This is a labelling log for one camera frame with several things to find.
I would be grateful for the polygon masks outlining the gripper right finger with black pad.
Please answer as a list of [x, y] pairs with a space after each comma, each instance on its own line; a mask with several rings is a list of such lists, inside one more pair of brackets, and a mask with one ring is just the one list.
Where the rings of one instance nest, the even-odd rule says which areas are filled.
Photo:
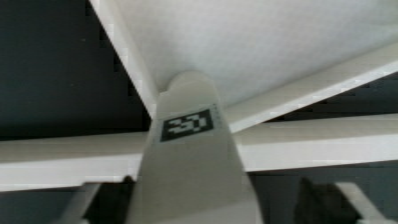
[[352, 182], [317, 184], [301, 179], [294, 212], [295, 224], [391, 224]]

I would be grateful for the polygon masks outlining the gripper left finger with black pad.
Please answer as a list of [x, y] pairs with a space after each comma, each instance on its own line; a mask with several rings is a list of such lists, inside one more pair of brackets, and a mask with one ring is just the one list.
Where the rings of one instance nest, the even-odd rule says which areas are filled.
[[77, 190], [56, 224], [127, 224], [136, 181], [86, 183]]

